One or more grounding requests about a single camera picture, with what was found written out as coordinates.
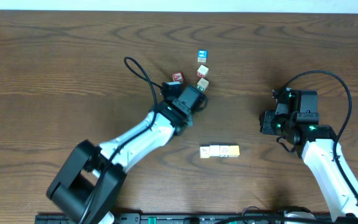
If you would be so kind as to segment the plain engraved wooden block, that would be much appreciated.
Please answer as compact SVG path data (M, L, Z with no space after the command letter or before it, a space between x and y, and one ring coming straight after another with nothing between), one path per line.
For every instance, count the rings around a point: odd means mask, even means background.
M200 147L200 158L202 158L202 159L210 158L210 147L209 146L201 146Z

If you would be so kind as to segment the yellow wooden block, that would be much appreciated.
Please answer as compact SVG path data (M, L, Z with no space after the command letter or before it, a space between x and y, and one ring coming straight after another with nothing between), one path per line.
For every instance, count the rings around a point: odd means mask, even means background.
M239 157L240 149L239 146L229 146L229 157Z

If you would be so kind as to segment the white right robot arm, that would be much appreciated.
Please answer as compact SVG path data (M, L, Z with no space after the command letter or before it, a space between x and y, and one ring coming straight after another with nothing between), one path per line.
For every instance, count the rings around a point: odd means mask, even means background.
M314 90L273 91L277 107L260 117L262 134L286 140L314 175L332 220L358 218L358 180L347 164L336 133L319 124L318 94Z

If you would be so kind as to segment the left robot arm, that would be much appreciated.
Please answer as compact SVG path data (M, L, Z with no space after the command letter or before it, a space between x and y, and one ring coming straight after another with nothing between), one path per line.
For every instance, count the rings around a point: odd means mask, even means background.
M95 146L79 143L49 185L46 196L74 223L113 223L111 209L128 171L152 151L166 145L204 109L207 97L188 86L151 107L132 129Z

